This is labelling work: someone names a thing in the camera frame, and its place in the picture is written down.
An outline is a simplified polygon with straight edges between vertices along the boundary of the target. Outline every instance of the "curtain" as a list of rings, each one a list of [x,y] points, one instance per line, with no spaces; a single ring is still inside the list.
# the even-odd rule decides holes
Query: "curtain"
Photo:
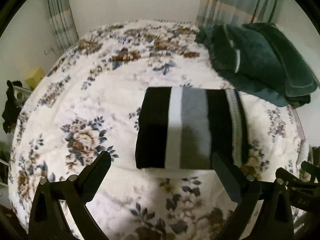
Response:
[[[201,0],[197,24],[240,26],[250,22],[272,22],[279,0]]]
[[[66,51],[78,39],[69,0],[48,0],[50,24],[61,50]]]

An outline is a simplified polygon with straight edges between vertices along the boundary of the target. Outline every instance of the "metal screw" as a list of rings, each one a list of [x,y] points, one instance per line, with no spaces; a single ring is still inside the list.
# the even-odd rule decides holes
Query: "metal screw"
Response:
[[[76,174],[73,174],[68,178],[68,180],[75,181],[77,178],[78,178],[78,176]]]
[[[251,174],[247,175],[247,180],[248,181],[254,181],[255,180],[255,177]]]
[[[282,185],[283,184],[283,180],[282,179],[277,179],[278,184]]]
[[[41,179],[41,181],[40,181],[40,184],[41,185],[44,185],[44,184],[46,184],[47,183],[47,179]]]

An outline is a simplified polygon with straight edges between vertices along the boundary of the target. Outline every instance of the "bed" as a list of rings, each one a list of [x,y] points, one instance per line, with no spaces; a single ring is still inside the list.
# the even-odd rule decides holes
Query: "bed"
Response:
[[[9,195],[23,227],[41,178],[79,174],[102,150],[112,165],[87,203],[111,240],[213,239],[236,208],[215,171],[138,170],[135,144],[147,87],[232,88],[212,69],[207,49],[194,42],[191,23],[139,20],[102,26],[84,35],[57,61],[25,103],[12,144]],[[290,106],[240,92],[250,152],[244,173],[274,181],[283,167],[299,176],[300,147]],[[74,235],[82,238],[66,203]],[[250,233],[261,202],[243,236]],[[293,208],[295,218],[301,211]]]

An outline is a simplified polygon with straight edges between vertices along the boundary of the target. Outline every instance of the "striped fabric stack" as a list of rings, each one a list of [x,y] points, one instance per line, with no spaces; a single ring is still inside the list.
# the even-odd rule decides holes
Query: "striped fabric stack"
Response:
[[[139,127],[138,169],[210,170],[216,151],[238,167],[248,159],[246,119],[233,89],[150,87]]]

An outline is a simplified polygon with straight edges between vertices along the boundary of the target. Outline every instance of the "dark green towel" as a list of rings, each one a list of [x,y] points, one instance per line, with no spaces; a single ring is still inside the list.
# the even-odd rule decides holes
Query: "dark green towel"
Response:
[[[212,67],[220,76],[236,89],[276,106],[288,102],[301,106],[310,101],[309,94],[316,89],[308,64],[270,24],[200,28],[196,41],[207,47]]]

